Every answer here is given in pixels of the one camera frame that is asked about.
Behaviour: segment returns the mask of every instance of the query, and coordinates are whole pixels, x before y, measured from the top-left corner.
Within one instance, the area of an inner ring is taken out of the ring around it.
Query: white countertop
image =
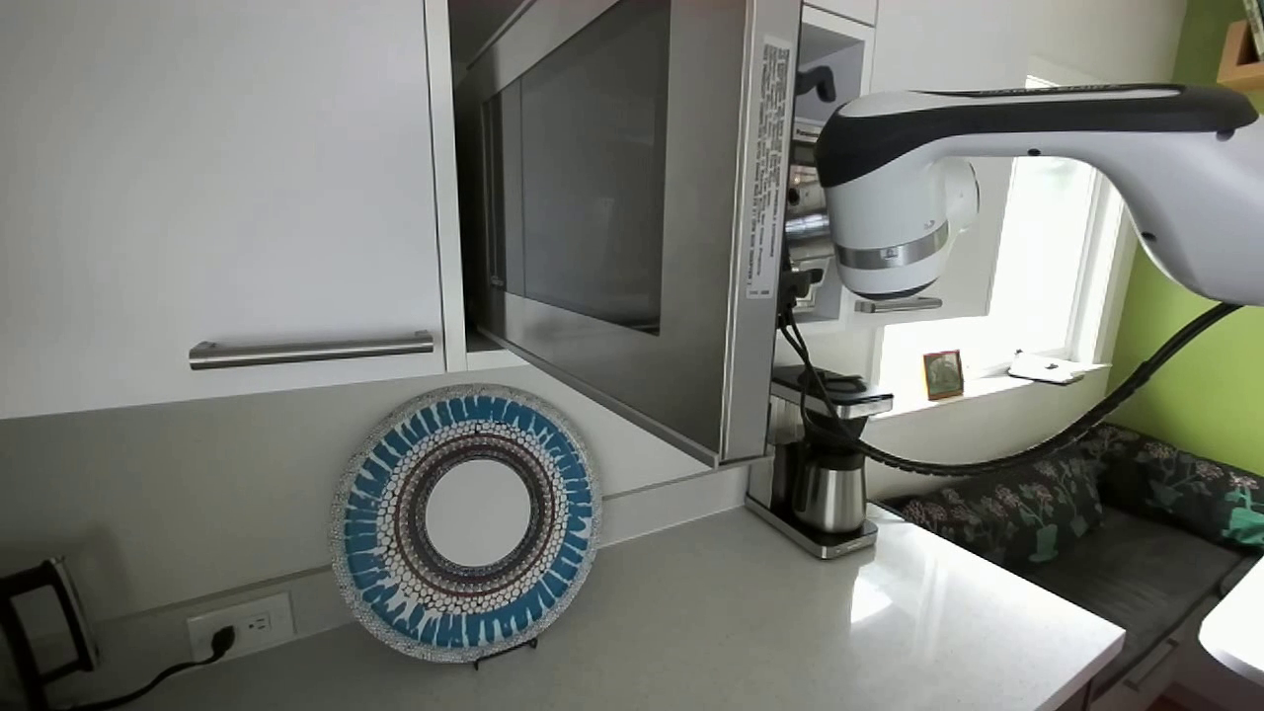
[[[531,654],[408,660],[365,630],[174,680],[183,711],[1060,706],[1122,630],[881,509],[877,551],[809,560],[752,513],[606,551]]]
[[[1264,560],[1201,622],[1198,640],[1238,675],[1264,683]]]

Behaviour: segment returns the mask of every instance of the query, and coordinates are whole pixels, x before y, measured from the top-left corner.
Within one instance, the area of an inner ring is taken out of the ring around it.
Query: cabinet handle
[[[432,332],[381,335],[381,342],[306,342],[306,343],[216,343],[190,347],[190,372],[260,367],[260,365],[308,365],[308,359],[381,359],[436,351]]]

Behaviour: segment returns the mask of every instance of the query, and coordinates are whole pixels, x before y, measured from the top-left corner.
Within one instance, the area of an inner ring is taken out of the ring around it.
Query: microwave
[[[705,461],[767,450],[800,14],[534,0],[466,77],[472,315]]]

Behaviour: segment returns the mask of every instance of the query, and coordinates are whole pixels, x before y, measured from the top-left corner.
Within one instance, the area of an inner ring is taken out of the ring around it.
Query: microwave window
[[[626,0],[494,98],[505,290],[660,332],[668,0]]]

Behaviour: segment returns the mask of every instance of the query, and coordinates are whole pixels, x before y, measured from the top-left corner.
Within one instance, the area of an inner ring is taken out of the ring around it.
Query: coffee maker
[[[809,378],[802,367],[773,367],[771,460],[746,476],[746,509],[819,560],[873,547],[865,456],[846,447],[848,438],[839,426],[859,438],[888,409],[892,396],[871,392],[859,374],[819,367],[819,378]]]

